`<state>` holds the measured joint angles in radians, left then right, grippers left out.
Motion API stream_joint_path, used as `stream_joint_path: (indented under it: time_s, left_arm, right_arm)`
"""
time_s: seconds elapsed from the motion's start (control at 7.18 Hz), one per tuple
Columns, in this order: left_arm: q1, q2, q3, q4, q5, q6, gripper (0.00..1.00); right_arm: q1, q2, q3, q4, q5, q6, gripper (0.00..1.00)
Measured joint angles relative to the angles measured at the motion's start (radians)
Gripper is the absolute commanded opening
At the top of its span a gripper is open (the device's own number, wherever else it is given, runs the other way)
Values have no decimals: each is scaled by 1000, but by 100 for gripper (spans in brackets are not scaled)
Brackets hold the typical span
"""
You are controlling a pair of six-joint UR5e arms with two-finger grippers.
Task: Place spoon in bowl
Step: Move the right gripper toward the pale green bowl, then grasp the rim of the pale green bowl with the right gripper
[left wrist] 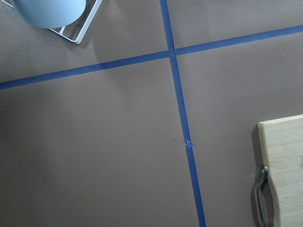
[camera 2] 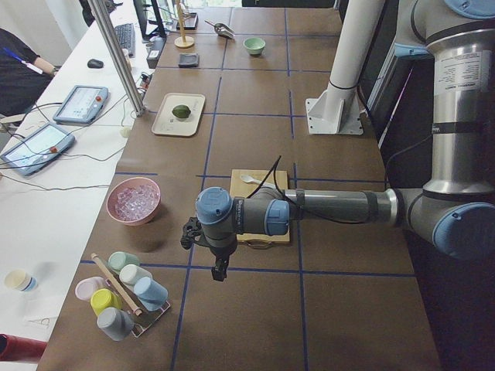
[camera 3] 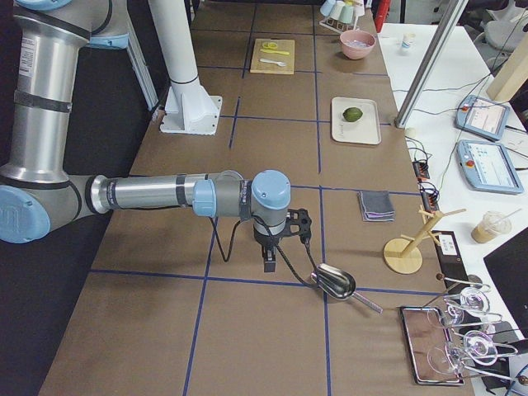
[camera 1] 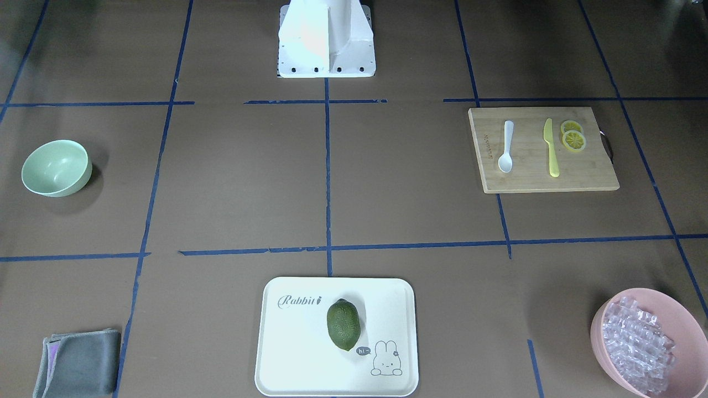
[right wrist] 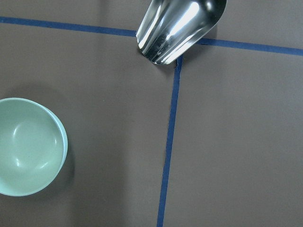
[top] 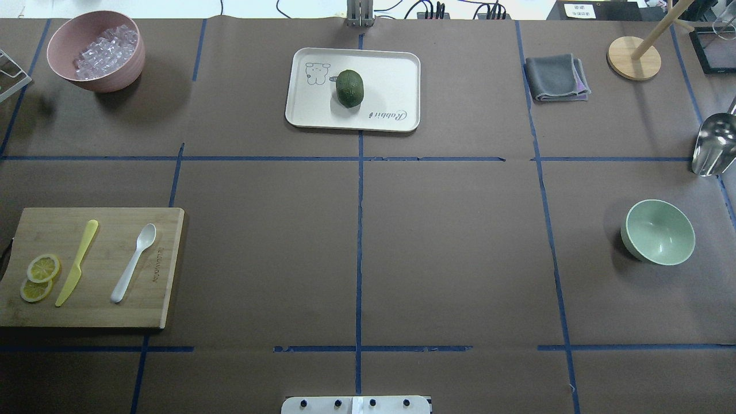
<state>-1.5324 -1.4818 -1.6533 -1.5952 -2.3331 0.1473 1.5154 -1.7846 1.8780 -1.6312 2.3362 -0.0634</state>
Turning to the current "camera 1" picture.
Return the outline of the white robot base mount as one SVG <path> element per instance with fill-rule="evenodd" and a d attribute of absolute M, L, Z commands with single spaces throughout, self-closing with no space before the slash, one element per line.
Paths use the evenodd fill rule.
<path fill-rule="evenodd" d="M 371 10 L 359 1 L 291 1 L 280 8 L 281 78 L 374 76 Z"/>

